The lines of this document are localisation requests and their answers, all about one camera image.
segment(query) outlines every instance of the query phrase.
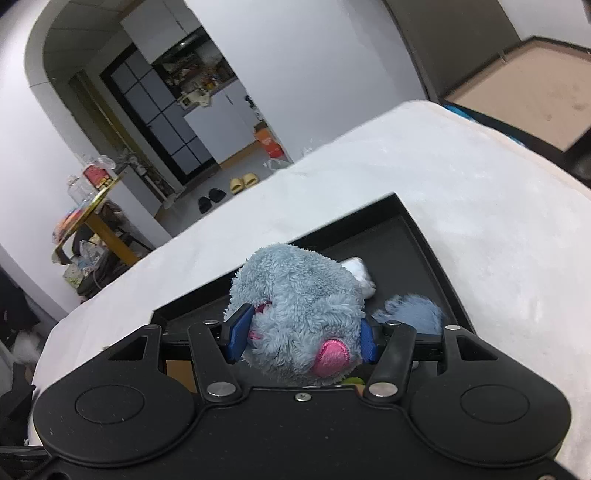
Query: black shoe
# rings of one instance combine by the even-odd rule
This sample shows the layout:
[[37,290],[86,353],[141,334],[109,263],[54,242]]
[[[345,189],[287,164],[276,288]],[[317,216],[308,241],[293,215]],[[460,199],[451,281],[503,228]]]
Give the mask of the black shoe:
[[208,212],[209,209],[212,207],[212,203],[207,197],[199,197],[197,204],[199,205],[199,211],[201,213]]
[[209,190],[209,199],[212,202],[221,202],[223,198],[226,196],[226,192],[223,192],[220,189],[211,189]]

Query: blue gripper pad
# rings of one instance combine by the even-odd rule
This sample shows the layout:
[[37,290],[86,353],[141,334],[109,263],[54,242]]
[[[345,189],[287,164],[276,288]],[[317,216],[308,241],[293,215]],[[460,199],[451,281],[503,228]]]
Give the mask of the blue gripper pad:
[[378,361],[378,346],[374,342],[372,328],[368,321],[361,319],[361,334],[359,337],[361,345],[361,358],[365,363],[375,363]]
[[230,327],[230,338],[226,347],[225,357],[228,362],[238,362],[242,352],[248,343],[248,331],[251,328],[251,320],[255,314],[255,308],[250,308]]

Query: screw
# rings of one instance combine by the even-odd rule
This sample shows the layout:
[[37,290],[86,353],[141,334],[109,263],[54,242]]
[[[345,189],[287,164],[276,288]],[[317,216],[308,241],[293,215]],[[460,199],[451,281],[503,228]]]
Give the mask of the screw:
[[312,400],[312,395],[306,392],[300,392],[295,394],[295,399],[297,401],[310,401]]
[[369,386],[369,393],[374,397],[391,397],[398,393],[398,387],[390,382],[376,382]]
[[236,386],[229,382],[214,382],[207,386],[207,393],[214,397],[227,397],[236,391]]

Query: black tray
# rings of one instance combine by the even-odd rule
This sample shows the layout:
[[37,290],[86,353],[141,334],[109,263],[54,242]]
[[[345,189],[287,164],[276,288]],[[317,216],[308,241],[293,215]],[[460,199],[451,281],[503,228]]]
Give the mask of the black tray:
[[[430,298],[442,309],[445,324],[458,324],[474,332],[435,254],[395,194],[292,244],[337,261],[350,257],[363,259],[376,284],[375,295],[365,302],[368,316],[378,308],[383,309],[384,301],[393,295],[416,293]],[[152,323],[158,323],[167,333],[180,333],[186,332],[195,322],[223,321],[235,273],[232,271],[160,307],[154,312]],[[417,336],[418,343],[436,343],[438,340],[433,335]]]

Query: floor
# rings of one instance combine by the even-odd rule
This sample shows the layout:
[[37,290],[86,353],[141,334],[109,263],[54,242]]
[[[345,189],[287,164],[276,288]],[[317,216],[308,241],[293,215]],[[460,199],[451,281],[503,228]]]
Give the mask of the floor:
[[[269,160],[269,156],[262,147],[249,149],[248,155],[244,156],[239,162],[229,168],[218,171],[204,182],[197,185],[188,193],[182,195],[172,207],[167,209],[160,218],[160,224],[170,235],[177,236],[188,227],[199,220],[203,215],[214,211],[217,206],[224,202],[229,202],[234,198],[230,193],[230,180],[236,177],[242,177],[245,173],[252,172],[260,180],[264,180],[272,174],[272,171],[266,168],[263,163]],[[208,196],[209,190],[217,188],[226,193],[224,199],[219,203],[213,203],[213,207],[206,213],[199,212],[199,197]]]

